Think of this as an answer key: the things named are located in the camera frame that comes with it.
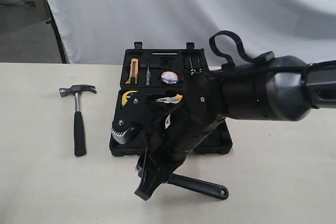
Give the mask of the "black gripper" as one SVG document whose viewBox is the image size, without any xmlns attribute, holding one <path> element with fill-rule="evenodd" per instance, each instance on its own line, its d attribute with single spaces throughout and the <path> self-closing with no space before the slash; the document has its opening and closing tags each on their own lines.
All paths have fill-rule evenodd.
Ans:
<svg viewBox="0 0 336 224">
<path fill-rule="evenodd" d="M 184 163 L 189 152 L 222 122 L 222 114 L 210 118 L 209 122 L 196 122 L 183 103 L 160 118 L 157 131 L 147 140 L 150 156 L 141 156 L 136 166 L 140 183 L 135 195 L 142 200 L 150 199 L 154 191 Z"/>
</svg>

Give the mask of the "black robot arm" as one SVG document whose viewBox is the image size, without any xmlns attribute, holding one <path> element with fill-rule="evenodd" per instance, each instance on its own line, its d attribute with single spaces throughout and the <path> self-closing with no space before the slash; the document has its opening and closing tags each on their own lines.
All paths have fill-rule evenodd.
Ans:
<svg viewBox="0 0 336 224">
<path fill-rule="evenodd" d="M 175 174 L 190 151 L 226 118 L 299 121 L 320 108 L 335 108 L 335 61 L 308 64 L 284 56 L 196 73 L 186 81 L 181 101 L 147 135 L 135 194 L 148 200 L 161 184 L 171 184 L 224 200 L 225 186 Z"/>
</svg>

